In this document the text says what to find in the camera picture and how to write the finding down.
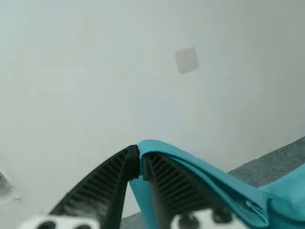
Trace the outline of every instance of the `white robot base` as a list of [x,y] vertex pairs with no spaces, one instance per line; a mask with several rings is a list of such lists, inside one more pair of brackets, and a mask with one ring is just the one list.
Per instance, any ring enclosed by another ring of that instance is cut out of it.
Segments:
[[212,213],[211,209],[205,209],[189,214],[192,221],[189,225],[183,224],[182,217],[177,215],[171,222],[171,229],[247,229],[246,225],[234,216],[230,223],[215,223]]

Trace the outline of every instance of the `white wall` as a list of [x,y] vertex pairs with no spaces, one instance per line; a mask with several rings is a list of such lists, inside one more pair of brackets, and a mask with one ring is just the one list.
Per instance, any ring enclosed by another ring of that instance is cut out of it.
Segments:
[[[0,224],[45,213],[127,145],[156,138],[230,170],[305,135],[303,0],[0,3]],[[197,48],[180,75],[174,52]],[[124,215],[138,210],[130,192]]]

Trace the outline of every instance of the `teal fabric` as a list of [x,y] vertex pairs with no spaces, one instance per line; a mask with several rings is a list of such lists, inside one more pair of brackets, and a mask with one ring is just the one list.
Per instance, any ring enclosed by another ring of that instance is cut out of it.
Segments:
[[[290,194],[285,191],[281,192],[285,196],[279,196],[276,186],[279,187],[282,183],[275,182],[260,189],[254,188],[201,159],[161,141],[141,141],[138,143],[138,148],[140,157],[151,152],[159,152],[195,172],[227,203],[236,216],[250,228],[305,228],[305,215],[303,212],[300,211],[293,216],[289,213],[291,209],[296,211],[299,209],[298,207],[294,208],[295,202],[289,200],[296,201],[299,204],[299,197],[302,194],[297,191],[292,192],[292,189],[290,189],[288,190],[290,193],[297,193],[295,198],[289,199]],[[284,177],[282,179],[284,180],[284,185],[291,182],[289,178]],[[148,228],[158,229],[148,182],[144,181],[140,176],[139,179],[131,181],[130,185]],[[279,206],[283,209],[274,211],[274,208]]]

